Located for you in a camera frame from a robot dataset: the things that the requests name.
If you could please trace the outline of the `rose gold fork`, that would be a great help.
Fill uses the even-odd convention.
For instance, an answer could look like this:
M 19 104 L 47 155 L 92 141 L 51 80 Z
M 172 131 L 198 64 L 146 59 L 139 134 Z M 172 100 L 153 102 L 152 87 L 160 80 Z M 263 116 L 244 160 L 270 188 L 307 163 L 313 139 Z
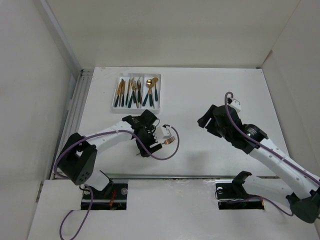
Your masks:
M 164 140 L 161 144 L 162 145 L 170 145 L 171 143 L 173 143 L 176 140 L 175 136 L 172 136 L 166 140 Z

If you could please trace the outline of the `gold knife green handle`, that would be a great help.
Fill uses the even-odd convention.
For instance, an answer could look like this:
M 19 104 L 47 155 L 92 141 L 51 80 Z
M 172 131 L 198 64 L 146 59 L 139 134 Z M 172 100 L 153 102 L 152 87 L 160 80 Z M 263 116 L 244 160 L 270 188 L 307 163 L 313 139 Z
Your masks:
M 116 99 L 114 102 L 114 107 L 116 108 L 118 106 L 118 102 L 119 102 L 119 98 L 120 98 L 120 94 L 121 94 L 121 88 L 122 88 L 122 82 L 119 82 L 118 88 L 117 88 L 117 92 L 116 92 Z
M 126 85 L 126 97 L 125 97 L 125 106 L 128 106 L 128 101 L 129 101 L 129 93 L 130 93 L 130 86 L 131 86 L 131 79 L 127 81 Z
M 121 107 L 124 107 L 125 105 L 125 97 L 124 97 L 124 94 L 125 94 L 125 80 L 122 78 L 121 79 Z

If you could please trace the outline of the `white three-compartment cutlery tray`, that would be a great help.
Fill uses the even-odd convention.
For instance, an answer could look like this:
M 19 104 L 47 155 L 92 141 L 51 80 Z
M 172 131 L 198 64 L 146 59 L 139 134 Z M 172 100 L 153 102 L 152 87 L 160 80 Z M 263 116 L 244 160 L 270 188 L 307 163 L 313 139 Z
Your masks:
M 132 81 L 133 77 L 135 77 L 136 83 L 137 83 L 138 79 L 140 79 L 140 82 L 141 82 L 141 103 L 139 103 L 139 107 L 138 108 L 136 107 L 135 103 L 132 104 L 131 108 L 128 108 L 128 104 L 127 104 L 127 106 L 125 106 L 125 100 L 126 100 L 126 94 L 127 94 L 126 93 L 126 91 L 127 91 L 127 82 L 128 82 L 129 79 L 131 79 L 131 81 Z M 149 79 L 152 80 L 152 78 L 158 78 L 158 81 L 156 83 L 156 88 L 157 88 L 157 93 L 158 93 L 158 101 L 155 101 L 155 87 L 154 87 L 154 84 L 152 83 L 152 94 L 153 94 L 154 108 L 150 106 L 149 99 L 147 100 L 146 105 L 142 106 L 143 101 L 144 101 L 145 96 L 146 96 L 147 91 L 148 91 L 148 87 L 146 85 L 146 82 Z M 119 82 L 121 82 L 122 79 L 124 79 L 124 81 L 125 81 L 124 107 L 121 107 L 121 93 L 120 93 L 120 96 L 119 96 L 118 105 L 117 105 L 117 107 L 114 107 L 114 103 L 116 101 L 117 89 L 118 89 L 118 86 L 119 86 Z M 132 93 L 132 85 L 131 85 L 131 83 L 132 82 L 130 82 L 128 103 L 129 103 L 129 100 L 130 100 L 130 97 L 131 97 L 131 93 Z M 160 112 L 160 110 L 161 110 L 161 102 L 160 102 L 160 100 L 161 100 L 161 83 L 162 83 L 162 76 L 159 73 L 125 73 L 125 74 L 121 73 L 118 76 L 117 82 L 116 82 L 116 88 L 115 88 L 115 91 L 114 91 L 114 97 L 113 97 L 112 104 L 111 104 L 112 110 L 115 113 L 118 113 L 118 114 L 140 114 L 144 110 L 149 110 L 154 114 L 158 114 Z

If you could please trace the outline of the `gold fork green handle crossed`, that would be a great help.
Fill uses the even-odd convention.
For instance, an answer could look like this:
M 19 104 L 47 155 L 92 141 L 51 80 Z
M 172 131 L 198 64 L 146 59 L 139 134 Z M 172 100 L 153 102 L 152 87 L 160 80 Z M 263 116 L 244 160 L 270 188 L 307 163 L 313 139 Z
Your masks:
M 141 81 L 140 78 L 137 80 L 137 100 L 138 103 L 141 104 L 142 103 L 142 94 L 141 94 Z

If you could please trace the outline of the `gold spoon green handle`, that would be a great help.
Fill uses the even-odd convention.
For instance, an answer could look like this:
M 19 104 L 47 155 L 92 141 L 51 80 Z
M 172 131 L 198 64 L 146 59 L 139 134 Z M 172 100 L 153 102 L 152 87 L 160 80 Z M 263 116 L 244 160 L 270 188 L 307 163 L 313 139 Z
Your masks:
M 147 94 L 145 95 L 145 98 L 142 102 L 142 106 L 144 107 L 146 104 L 147 104 L 147 100 L 149 100 L 149 88 L 152 88 L 153 86 L 153 81 L 151 79 L 148 79 L 146 81 L 146 86 L 148 87 L 148 90 L 147 90 Z
M 154 77 L 152 78 L 152 82 L 153 82 L 153 86 L 154 86 L 154 99 L 157 102 L 158 101 L 158 90 L 157 90 L 157 82 L 158 82 L 158 78 Z
M 154 98 L 153 98 L 153 92 L 152 92 L 152 88 L 149 88 L 149 105 L 153 108 L 155 108 L 154 106 Z

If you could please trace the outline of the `gold fork green handle front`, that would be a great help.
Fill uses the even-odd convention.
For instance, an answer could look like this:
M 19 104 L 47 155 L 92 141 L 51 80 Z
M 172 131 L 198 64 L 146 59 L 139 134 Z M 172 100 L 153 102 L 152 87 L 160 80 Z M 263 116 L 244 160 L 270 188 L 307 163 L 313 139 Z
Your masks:
M 134 80 L 132 83 L 132 98 L 133 98 L 133 102 L 137 105 L 138 101 L 136 96 L 136 90 L 137 90 L 137 84 L 136 84 L 136 81 Z

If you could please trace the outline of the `silver fork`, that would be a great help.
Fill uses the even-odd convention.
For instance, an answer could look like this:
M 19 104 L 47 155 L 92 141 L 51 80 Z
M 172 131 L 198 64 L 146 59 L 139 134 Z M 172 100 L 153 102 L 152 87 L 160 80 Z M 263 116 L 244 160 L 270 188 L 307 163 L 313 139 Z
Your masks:
M 137 95 L 138 86 L 137 86 L 135 77 L 131 79 L 131 89 L 132 89 L 132 100 L 135 103 L 136 108 L 138 109 L 139 108 L 138 95 Z

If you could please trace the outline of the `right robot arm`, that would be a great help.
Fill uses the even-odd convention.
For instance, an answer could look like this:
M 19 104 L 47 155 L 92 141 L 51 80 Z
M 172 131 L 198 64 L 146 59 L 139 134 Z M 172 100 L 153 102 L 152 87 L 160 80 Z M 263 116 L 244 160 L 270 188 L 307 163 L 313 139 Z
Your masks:
M 261 198 L 280 203 L 291 210 L 292 216 L 306 223 L 313 224 L 319 219 L 319 176 L 302 168 L 259 127 L 242 123 L 237 109 L 230 105 L 211 105 L 197 123 L 210 134 L 225 139 L 258 160 L 280 178 L 280 183 L 268 183 L 249 171 L 241 171 L 232 181 L 218 184 L 233 194 L 233 202 Z

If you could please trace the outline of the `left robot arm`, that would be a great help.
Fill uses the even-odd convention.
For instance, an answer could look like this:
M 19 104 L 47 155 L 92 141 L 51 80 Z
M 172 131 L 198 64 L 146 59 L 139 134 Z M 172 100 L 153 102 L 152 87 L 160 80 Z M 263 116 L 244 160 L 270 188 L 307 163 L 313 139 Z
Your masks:
M 76 186 L 89 186 L 100 198 L 107 198 L 112 192 L 112 181 L 95 169 L 97 155 L 119 143 L 135 140 L 140 155 L 148 157 L 161 149 L 160 141 L 170 135 L 159 122 L 151 111 L 145 110 L 138 116 L 123 117 L 113 126 L 91 136 L 76 132 L 68 138 L 53 169 L 60 170 L 59 176 L 70 179 Z

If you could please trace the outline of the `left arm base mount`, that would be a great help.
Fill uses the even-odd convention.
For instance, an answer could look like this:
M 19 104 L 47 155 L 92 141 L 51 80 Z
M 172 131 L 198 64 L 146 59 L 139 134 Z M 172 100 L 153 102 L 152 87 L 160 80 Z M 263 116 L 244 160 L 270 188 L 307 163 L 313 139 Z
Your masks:
M 92 188 L 93 211 L 124 211 L 127 209 L 128 180 L 114 179 L 106 191 L 98 191 Z

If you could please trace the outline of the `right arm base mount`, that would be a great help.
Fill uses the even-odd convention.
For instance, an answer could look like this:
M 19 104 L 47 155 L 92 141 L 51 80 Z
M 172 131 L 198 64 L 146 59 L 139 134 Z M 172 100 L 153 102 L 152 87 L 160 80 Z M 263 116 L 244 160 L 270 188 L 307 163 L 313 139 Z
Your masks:
M 215 184 L 215 198 L 219 210 L 264 210 L 263 200 L 257 195 L 248 194 L 240 185 L 232 182 Z

